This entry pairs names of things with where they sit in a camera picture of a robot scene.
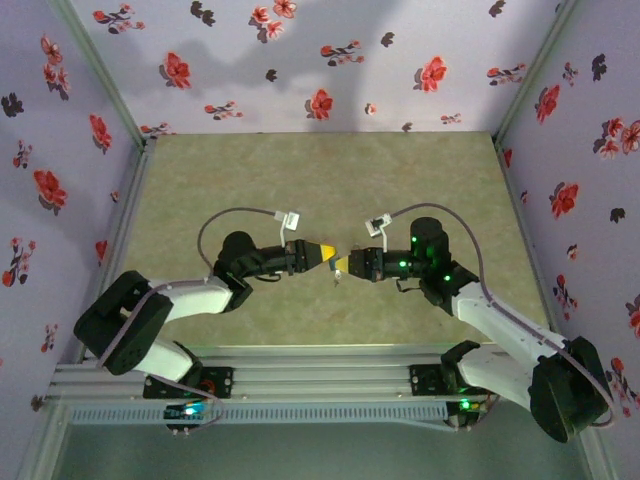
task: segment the metal bar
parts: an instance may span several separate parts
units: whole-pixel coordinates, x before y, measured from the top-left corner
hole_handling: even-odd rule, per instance
[[[18,480],[51,480],[63,449],[71,410],[59,402],[47,403],[22,460]]]
[[[109,100],[111,100],[116,112],[127,128],[131,139],[135,142],[138,150],[141,152],[144,147],[144,140],[140,135],[136,122],[133,119],[131,112],[129,112],[122,95],[120,95],[113,77],[100,57],[98,49],[91,40],[87,29],[80,21],[75,8],[69,0],[49,0],[49,4],[51,5],[52,10],[57,13],[61,20],[66,24],[69,32],[75,40],[76,46],[83,53],[85,60],[102,83]]]
[[[547,63],[547,59],[553,50],[553,47],[556,45],[558,39],[563,33],[564,27],[574,12],[575,7],[578,4],[582,4],[583,0],[566,0],[561,3],[560,10],[557,13],[556,19],[551,26],[551,30],[547,34],[547,37],[542,42],[542,46],[538,50],[531,67],[529,68],[529,73],[522,82],[520,89],[516,95],[516,98],[513,99],[507,113],[505,114],[500,126],[498,127],[498,131],[495,135],[496,142],[502,142],[504,137],[511,126],[511,122],[514,117],[522,108],[523,100],[526,98],[531,86],[535,83],[540,75],[543,65]]]
[[[220,416],[219,424],[273,423],[362,423],[402,422],[427,426],[426,421],[441,421],[448,417],[444,402],[414,403],[336,403],[336,404],[236,404],[213,407],[204,415],[188,419],[167,419],[161,406],[92,405],[74,409],[74,425],[167,425],[185,422],[201,423]]]
[[[509,177],[507,176],[507,169],[504,164],[504,153],[502,151],[502,144],[500,142],[496,142],[496,153],[498,157],[502,160],[500,162],[500,168],[502,170],[502,176],[504,178],[504,183],[507,187],[507,193],[509,194],[509,199],[511,200],[511,207],[516,216],[516,221],[518,222],[518,228],[520,230],[520,235],[522,235],[523,243],[525,250],[527,251],[527,256],[529,257],[529,263],[531,264],[531,271],[533,272],[533,276],[535,278],[536,287],[538,288],[538,295],[542,300],[542,307],[544,308],[545,316],[547,317],[547,323],[549,324],[549,329],[552,332],[560,332],[561,330],[558,328],[558,322],[556,316],[553,313],[552,305],[555,304],[555,298],[551,296],[551,289],[549,286],[544,283],[544,274],[542,270],[542,264],[538,259],[538,255],[533,249],[534,241],[531,236],[531,231],[527,226],[527,223],[524,221],[524,211],[522,210],[522,203],[520,202],[520,198],[517,196],[517,192],[513,190],[513,186],[511,182],[509,182]]]

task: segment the floor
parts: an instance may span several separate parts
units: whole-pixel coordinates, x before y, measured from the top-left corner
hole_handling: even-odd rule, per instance
[[[502,172],[487,133],[250,134],[160,137],[135,219],[125,267],[147,278],[205,275],[195,248],[202,223],[233,206],[295,210],[297,232],[335,245],[381,246],[367,218],[417,202],[439,202],[468,220],[503,300],[540,324],[545,316]],[[471,243],[455,220],[422,209],[391,225],[390,249],[408,248],[417,216],[439,218],[454,258],[477,270]],[[237,213],[214,222],[204,249],[215,259],[224,237],[246,230],[258,247],[279,243],[279,223]],[[392,281],[346,276],[335,287],[322,265],[280,283],[252,281],[253,295],[224,315],[166,325],[161,336],[190,346],[344,345],[486,341],[432,307],[420,292],[400,294]]]

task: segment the purple wall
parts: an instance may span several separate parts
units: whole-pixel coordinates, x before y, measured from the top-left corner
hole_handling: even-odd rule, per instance
[[[558,324],[594,342],[607,371],[620,478],[638,478],[640,11],[578,3],[503,147]]]
[[[5,0],[2,13],[0,477],[12,479],[38,416],[32,398],[47,391],[86,307],[111,193],[135,156],[101,83],[46,2]]]

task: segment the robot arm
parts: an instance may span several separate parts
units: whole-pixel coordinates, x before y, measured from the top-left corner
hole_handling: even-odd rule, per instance
[[[154,286],[136,271],[125,272],[80,317],[74,334],[113,375],[138,370],[193,387],[202,364],[179,343],[156,338],[165,323],[235,310],[253,291],[245,278],[277,281],[284,272],[306,272],[334,254],[331,246],[305,240],[258,249],[247,233],[234,232],[212,276]]]
[[[383,235],[384,247],[353,250],[333,266],[371,282],[393,278],[403,293],[401,281],[419,279],[419,289],[432,305],[503,348],[504,355],[495,355],[466,341],[443,355],[442,380],[450,393],[468,387],[497,393],[531,411],[543,430],[560,442],[567,442],[607,411],[605,397],[566,358],[576,360],[610,396],[591,343],[581,337],[568,341],[496,301],[476,275],[452,260],[448,236],[435,218],[423,217],[411,224],[409,250],[387,250],[384,227],[390,219],[387,214],[367,222],[372,236]]]

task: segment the connector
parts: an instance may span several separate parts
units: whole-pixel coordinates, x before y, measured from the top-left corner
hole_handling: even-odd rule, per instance
[[[277,211],[274,215],[274,218],[277,221],[282,222],[282,224],[280,225],[280,243],[282,247],[284,247],[286,243],[284,238],[284,231],[296,231],[296,229],[298,228],[298,221],[300,220],[300,214],[296,212],[284,213],[281,211]]]
[[[300,220],[300,214],[296,212],[287,213],[287,218],[284,222],[284,228],[295,232],[298,228],[298,220]]]
[[[364,222],[371,238],[375,238],[383,233],[382,229],[391,224],[391,215],[385,213],[379,217],[371,218]]]

